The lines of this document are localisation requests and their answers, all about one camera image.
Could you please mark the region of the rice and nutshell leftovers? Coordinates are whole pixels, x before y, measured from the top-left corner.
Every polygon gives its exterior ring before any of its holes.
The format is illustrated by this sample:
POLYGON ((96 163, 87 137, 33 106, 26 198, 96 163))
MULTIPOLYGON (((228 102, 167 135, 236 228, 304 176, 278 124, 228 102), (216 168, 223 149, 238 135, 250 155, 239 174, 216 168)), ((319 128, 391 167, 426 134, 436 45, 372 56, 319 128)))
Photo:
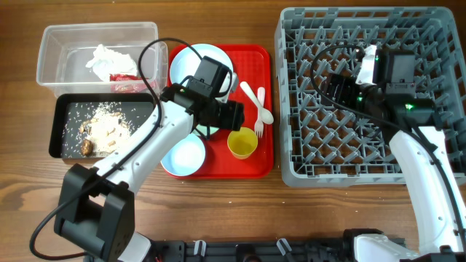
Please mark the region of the rice and nutshell leftovers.
POLYGON ((80 102, 66 108, 62 158, 106 157, 127 143, 154 109, 150 102, 80 102))

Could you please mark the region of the yellow cup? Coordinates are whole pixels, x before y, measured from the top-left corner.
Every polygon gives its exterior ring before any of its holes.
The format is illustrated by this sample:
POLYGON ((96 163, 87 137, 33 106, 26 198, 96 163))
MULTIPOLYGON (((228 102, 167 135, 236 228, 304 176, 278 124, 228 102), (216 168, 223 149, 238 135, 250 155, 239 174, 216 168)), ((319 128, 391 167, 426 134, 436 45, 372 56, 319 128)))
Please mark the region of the yellow cup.
POLYGON ((252 129, 241 127, 229 133, 227 146, 235 158, 247 159, 257 149, 258 137, 252 129))

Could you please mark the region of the red snack wrapper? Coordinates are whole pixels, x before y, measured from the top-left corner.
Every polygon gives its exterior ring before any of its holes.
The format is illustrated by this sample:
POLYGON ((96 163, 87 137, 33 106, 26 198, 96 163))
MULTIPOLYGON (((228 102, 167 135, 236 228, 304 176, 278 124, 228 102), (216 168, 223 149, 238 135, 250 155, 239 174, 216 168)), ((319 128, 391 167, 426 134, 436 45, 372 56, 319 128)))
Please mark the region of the red snack wrapper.
POLYGON ((111 82, 111 91, 115 93, 139 93, 148 90, 139 76, 111 74, 109 79, 111 82))

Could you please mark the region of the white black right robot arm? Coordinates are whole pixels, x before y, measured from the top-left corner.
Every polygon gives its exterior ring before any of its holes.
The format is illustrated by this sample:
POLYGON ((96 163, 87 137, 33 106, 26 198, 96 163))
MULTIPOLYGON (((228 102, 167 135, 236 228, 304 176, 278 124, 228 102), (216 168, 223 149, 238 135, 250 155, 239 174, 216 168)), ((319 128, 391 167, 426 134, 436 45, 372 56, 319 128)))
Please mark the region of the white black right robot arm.
POLYGON ((370 119, 382 132, 404 175, 419 234, 419 254, 381 234, 348 232, 354 261, 464 261, 465 203, 446 153, 435 103, 416 98, 412 51, 352 45, 357 77, 329 74, 313 89, 323 104, 370 119))

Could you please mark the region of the green bowl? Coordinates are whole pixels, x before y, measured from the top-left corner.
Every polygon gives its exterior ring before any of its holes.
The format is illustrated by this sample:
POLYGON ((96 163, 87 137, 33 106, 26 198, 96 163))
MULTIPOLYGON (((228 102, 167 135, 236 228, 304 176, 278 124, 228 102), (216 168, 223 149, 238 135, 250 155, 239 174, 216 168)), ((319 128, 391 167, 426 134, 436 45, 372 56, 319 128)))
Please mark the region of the green bowl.
POLYGON ((195 129, 192 131, 193 134, 195 135, 198 135, 198 136, 201 136, 201 135, 213 135, 215 134, 216 132, 218 132, 218 128, 217 127, 212 127, 210 126, 209 128, 207 128, 206 126, 204 125, 201 125, 201 124, 198 124, 195 129))

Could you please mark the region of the white tissue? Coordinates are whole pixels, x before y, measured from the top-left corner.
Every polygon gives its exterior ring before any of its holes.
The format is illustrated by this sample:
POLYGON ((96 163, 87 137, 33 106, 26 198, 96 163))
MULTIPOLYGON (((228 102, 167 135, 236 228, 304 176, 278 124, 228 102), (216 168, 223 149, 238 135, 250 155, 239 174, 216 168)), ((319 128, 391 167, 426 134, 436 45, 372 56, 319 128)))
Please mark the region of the white tissue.
POLYGON ((136 62, 129 54, 113 51, 99 44, 93 51, 93 59, 89 60, 86 68, 91 68, 94 74, 103 82, 109 82, 111 76, 121 74, 137 76, 136 62))

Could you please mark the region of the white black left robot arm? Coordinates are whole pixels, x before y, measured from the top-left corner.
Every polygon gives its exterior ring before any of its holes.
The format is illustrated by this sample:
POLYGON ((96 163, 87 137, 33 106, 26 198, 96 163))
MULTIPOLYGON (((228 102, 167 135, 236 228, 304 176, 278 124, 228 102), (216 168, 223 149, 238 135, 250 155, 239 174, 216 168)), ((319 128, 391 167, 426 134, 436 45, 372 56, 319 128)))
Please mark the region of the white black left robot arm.
POLYGON ((91 168, 73 165, 64 176, 58 206, 31 235, 31 253, 47 261, 78 255, 94 261, 158 261, 153 242, 135 231, 135 195, 169 150, 197 125, 241 128, 243 104, 222 100, 234 88, 233 76, 228 66, 201 57, 194 75, 153 96, 151 116, 127 145, 91 168), (36 239, 50 220, 57 235, 82 249, 78 255, 45 255, 36 249, 36 239))

